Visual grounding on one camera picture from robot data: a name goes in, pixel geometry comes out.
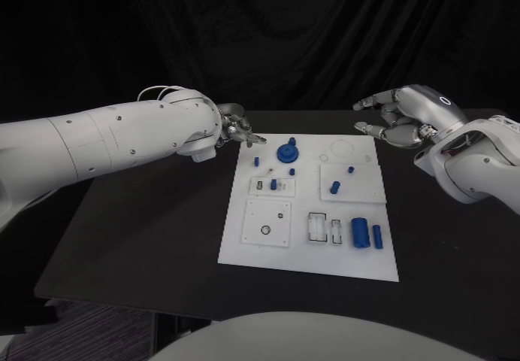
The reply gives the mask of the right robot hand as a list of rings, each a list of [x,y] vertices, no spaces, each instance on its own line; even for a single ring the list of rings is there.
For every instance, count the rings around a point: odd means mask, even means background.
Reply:
[[[376,106],[387,125],[359,122],[355,128],[398,148],[418,148],[425,141],[440,143],[469,123],[450,98],[424,85],[412,84],[379,92],[352,108],[361,111]]]

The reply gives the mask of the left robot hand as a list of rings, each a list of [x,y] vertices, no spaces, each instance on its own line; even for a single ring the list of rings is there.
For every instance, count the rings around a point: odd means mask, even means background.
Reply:
[[[267,139],[253,132],[243,105],[225,103],[218,105],[222,120],[222,130],[217,146],[222,147],[230,141],[245,142],[248,147],[254,144],[267,144]]]

